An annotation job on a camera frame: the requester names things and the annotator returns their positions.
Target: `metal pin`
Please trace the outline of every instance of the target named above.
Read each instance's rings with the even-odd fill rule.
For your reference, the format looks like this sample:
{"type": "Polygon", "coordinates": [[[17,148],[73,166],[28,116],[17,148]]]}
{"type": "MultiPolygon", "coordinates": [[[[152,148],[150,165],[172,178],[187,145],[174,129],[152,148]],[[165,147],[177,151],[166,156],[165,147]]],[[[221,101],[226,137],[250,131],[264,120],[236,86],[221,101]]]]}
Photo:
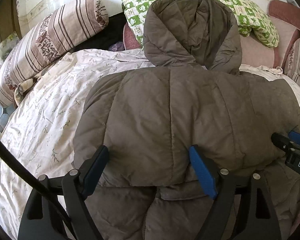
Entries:
{"type": "Polygon", "coordinates": [[[38,180],[43,181],[43,180],[45,180],[45,178],[46,178],[46,175],[42,174],[38,177],[38,180]]]}
{"type": "Polygon", "coordinates": [[[70,174],[71,176],[75,176],[75,175],[78,174],[78,170],[77,170],[77,169],[73,169],[73,170],[71,170],[71,171],[69,172],[69,174],[70,174]]]}
{"type": "Polygon", "coordinates": [[[253,178],[254,179],[260,179],[261,176],[258,173],[253,173],[253,178]]]}
{"type": "Polygon", "coordinates": [[[221,169],[221,170],[220,170],[220,173],[221,173],[222,175],[228,175],[228,174],[229,174],[229,171],[228,171],[227,169],[221,169]]]}

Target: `green and white pillow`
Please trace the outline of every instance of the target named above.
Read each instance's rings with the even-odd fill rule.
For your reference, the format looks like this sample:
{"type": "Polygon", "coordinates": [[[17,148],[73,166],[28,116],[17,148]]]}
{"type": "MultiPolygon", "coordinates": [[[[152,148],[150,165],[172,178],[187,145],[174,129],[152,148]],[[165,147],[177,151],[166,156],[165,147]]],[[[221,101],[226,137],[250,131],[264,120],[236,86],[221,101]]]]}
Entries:
{"type": "MultiPolygon", "coordinates": [[[[155,0],[122,0],[124,13],[129,27],[137,40],[143,44],[143,27],[149,6],[155,0]]],[[[253,30],[257,38],[266,46],[272,48],[279,44],[279,34],[268,16],[254,2],[249,0],[219,0],[229,6],[238,22],[239,33],[249,36],[253,30]]]]}

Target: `brown puffer jacket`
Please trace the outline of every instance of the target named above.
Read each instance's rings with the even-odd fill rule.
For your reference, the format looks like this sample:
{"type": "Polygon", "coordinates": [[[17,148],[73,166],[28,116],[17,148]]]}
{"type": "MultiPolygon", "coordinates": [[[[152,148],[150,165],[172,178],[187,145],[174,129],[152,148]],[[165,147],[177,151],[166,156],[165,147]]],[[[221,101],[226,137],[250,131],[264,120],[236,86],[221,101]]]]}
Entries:
{"type": "MultiPolygon", "coordinates": [[[[99,145],[110,152],[99,186],[86,200],[104,239],[195,238],[212,200],[189,163],[192,144],[220,168],[266,176],[286,239],[300,200],[300,176],[284,165],[284,153],[270,136],[300,132],[300,108],[289,85],[237,75],[237,25],[216,0],[154,2],[144,41],[156,67],[100,79],[73,140],[77,168],[99,145]]],[[[225,239],[234,221],[233,209],[225,239]]]]}

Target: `bed sheet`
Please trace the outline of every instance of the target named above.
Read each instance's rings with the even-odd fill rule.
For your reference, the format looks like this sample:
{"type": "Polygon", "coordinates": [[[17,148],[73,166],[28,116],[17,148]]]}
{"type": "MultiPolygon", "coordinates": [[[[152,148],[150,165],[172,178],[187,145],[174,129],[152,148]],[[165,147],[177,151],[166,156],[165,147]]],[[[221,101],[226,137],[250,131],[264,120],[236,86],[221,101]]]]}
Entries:
{"type": "MultiPolygon", "coordinates": [[[[110,52],[97,49],[66,54],[35,85],[10,117],[1,141],[36,177],[65,175],[72,169],[72,139],[85,98],[102,76],[153,67],[141,49],[110,52]]],[[[300,104],[300,88],[284,75],[242,65],[240,70],[268,80],[284,78],[300,104]]],[[[0,159],[0,224],[12,239],[18,229],[31,187],[0,159]]]]}

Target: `black cable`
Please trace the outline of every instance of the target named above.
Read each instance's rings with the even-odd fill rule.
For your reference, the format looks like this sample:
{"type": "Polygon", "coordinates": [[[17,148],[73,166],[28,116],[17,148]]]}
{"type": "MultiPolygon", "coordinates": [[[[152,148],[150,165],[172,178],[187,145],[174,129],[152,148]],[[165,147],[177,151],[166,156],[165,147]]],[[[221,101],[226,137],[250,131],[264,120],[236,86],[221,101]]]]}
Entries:
{"type": "Polygon", "coordinates": [[[42,185],[12,154],[0,141],[0,158],[26,183],[28,183],[32,188],[34,188],[38,193],[42,195],[46,200],[48,200],[53,207],[56,209],[65,225],[68,227],[73,236],[75,233],[71,225],[71,219],[59,203],[54,198],[54,195],[42,185]]]}

